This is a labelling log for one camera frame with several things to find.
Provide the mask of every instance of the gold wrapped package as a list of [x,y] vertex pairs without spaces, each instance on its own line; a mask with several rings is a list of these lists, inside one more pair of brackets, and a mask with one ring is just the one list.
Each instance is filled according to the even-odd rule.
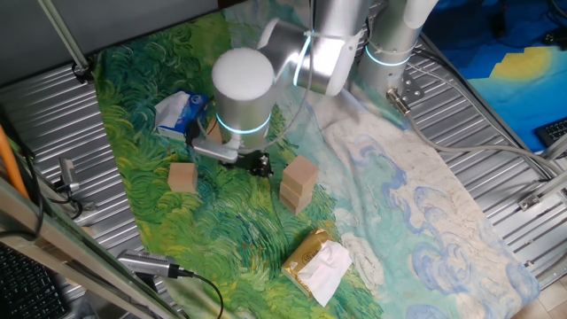
[[313,230],[290,258],[283,263],[283,275],[288,277],[308,297],[313,297],[313,294],[298,278],[298,273],[319,253],[322,245],[328,240],[334,241],[325,230]]

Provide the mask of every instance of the blue painted surface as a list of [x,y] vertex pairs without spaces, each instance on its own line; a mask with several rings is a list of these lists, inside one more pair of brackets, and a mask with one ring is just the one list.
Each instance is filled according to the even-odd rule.
[[[557,2],[567,7],[567,0]],[[507,6],[508,34],[501,38],[504,43],[530,45],[557,28],[546,16],[548,7],[543,0],[508,0]],[[567,55],[555,50],[551,67],[536,80],[487,80],[506,54],[524,52],[493,38],[489,17],[499,11],[498,0],[441,0],[423,31],[528,147],[542,151],[545,147],[533,131],[567,117]]]

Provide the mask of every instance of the tissue paper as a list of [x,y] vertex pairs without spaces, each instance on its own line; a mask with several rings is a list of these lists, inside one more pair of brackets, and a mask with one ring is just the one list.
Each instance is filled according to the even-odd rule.
[[306,296],[326,306],[352,263],[341,244],[325,230],[316,229],[283,264],[282,273]]
[[327,241],[317,255],[300,271],[298,278],[309,288],[313,297],[327,306],[340,284],[340,279],[353,261],[348,251],[339,243]]

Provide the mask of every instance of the small wooden cube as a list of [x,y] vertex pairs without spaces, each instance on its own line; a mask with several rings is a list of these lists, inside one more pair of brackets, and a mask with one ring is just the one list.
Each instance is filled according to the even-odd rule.
[[282,183],[294,193],[303,196],[313,191],[318,176],[319,168],[299,155],[283,170]]
[[302,200],[301,195],[296,194],[284,183],[280,183],[280,194],[285,197],[294,207],[299,206],[299,202]]
[[197,167],[193,163],[171,163],[167,184],[173,192],[197,193]]
[[207,138],[212,139],[218,144],[222,144],[221,128],[219,128],[218,120],[213,120],[209,123],[208,128],[206,128],[206,133],[208,133]]
[[282,204],[287,207],[287,209],[289,209],[294,215],[297,215],[299,213],[301,213],[302,210],[305,209],[305,207],[307,207],[307,205],[309,205],[311,203],[311,200],[313,199],[313,193],[308,193],[305,194],[301,200],[299,201],[299,204],[297,206],[294,206],[289,199],[287,199],[286,197],[284,197],[284,195],[282,195],[282,193],[280,193],[280,201],[282,202]]

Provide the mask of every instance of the wooden block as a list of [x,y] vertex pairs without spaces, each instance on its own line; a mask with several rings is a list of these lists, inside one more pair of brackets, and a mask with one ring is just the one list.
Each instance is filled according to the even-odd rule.
[[551,311],[565,301],[567,301],[567,290],[558,281],[541,291],[540,302],[547,311]]
[[527,305],[519,313],[514,315],[512,319],[550,319],[548,312],[541,305],[539,300],[534,300],[531,304]]
[[193,163],[171,163],[167,184],[173,192],[197,193],[197,167]]
[[299,206],[299,202],[302,200],[301,195],[295,193],[284,183],[280,183],[280,194],[285,197],[294,207]]
[[299,155],[283,170],[282,183],[294,193],[303,196],[313,191],[318,176],[319,168]]
[[219,122],[216,119],[209,123],[208,128],[206,128],[206,132],[208,133],[208,138],[218,144],[222,144],[221,129],[219,128]]
[[308,193],[305,194],[301,200],[299,201],[299,204],[297,206],[294,206],[289,199],[287,199],[286,197],[284,197],[284,195],[282,195],[282,193],[280,193],[280,201],[282,202],[282,204],[284,206],[287,207],[287,209],[289,209],[294,215],[297,215],[299,213],[301,213],[302,210],[305,209],[305,207],[307,207],[307,205],[309,205],[311,203],[311,200],[313,199],[313,193]]

